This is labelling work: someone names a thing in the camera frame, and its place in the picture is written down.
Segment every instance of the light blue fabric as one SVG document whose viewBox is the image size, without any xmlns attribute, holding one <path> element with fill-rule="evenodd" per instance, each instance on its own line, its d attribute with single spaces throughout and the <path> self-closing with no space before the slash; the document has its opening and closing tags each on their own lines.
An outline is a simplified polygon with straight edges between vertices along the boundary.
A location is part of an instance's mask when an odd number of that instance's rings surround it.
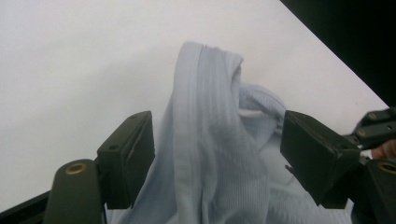
<svg viewBox="0 0 396 224">
<path fill-rule="evenodd" d="M 298 182 L 268 177 L 260 153 L 286 107 L 241 83 L 242 61 L 183 45 L 156 159 L 134 209 L 109 212 L 109 223 L 350 223 L 344 210 L 315 206 Z"/>
</svg>

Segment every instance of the white cloth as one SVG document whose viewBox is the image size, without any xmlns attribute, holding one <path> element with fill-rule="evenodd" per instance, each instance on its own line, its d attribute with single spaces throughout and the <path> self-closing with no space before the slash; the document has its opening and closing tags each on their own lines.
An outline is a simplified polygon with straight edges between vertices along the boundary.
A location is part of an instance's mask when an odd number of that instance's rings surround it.
<svg viewBox="0 0 396 224">
<path fill-rule="evenodd" d="M 315 206 L 295 180 L 268 177 L 260 153 L 286 107 L 241 83 L 242 61 L 183 45 L 156 159 L 134 209 L 108 213 L 109 223 L 350 223 L 344 210 Z"/>
</svg>

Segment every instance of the cloth fold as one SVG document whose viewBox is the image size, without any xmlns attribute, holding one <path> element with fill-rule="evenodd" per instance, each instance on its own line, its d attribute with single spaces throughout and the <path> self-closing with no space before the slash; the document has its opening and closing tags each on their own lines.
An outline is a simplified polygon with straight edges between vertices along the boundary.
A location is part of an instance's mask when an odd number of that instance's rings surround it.
<svg viewBox="0 0 396 224">
<path fill-rule="evenodd" d="M 242 61 L 221 49 L 183 45 L 155 139 L 156 159 L 134 208 L 109 213 L 109 223 L 350 222 L 344 210 L 314 203 L 306 207 L 320 210 L 315 218 L 306 211 L 295 213 L 306 217 L 293 215 L 290 206 L 310 204 L 309 198 L 293 194 L 301 190 L 298 183 L 273 184 L 260 159 L 268 139 L 281 130 L 286 107 L 264 87 L 241 83 Z"/>
</svg>

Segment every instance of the white backdrop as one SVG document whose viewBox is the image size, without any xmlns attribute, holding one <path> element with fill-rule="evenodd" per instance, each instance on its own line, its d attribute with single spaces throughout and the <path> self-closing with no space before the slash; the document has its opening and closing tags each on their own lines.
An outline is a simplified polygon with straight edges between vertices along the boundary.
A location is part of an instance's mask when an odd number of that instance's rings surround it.
<svg viewBox="0 0 396 224">
<path fill-rule="evenodd" d="M 243 81 L 339 133 L 387 107 L 277 0 L 1 1 L 0 212 L 134 113 L 156 135 L 185 41 L 241 54 Z"/>
</svg>

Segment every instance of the screw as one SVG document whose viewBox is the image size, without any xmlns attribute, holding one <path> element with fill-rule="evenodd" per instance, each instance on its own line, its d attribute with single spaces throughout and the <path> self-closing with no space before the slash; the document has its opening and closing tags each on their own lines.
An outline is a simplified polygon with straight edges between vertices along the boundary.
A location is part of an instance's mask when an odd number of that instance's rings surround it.
<svg viewBox="0 0 396 224">
<path fill-rule="evenodd" d="M 385 172 L 396 175 L 396 166 L 392 163 L 382 161 L 378 164 L 378 167 Z"/>
<path fill-rule="evenodd" d="M 84 172 L 87 169 L 87 165 L 85 163 L 75 163 L 66 169 L 67 175 L 76 175 L 81 172 Z"/>
<path fill-rule="evenodd" d="M 376 119 L 376 114 L 375 113 L 370 113 L 369 114 L 370 119 Z"/>
<path fill-rule="evenodd" d="M 360 129 L 360 130 L 358 130 L 358 134 L 359 134 L 360 136 L 365 136 L 365 135 L 366 135 L 366 132 L 365 132 L 364 130 Z"/>
</svg>

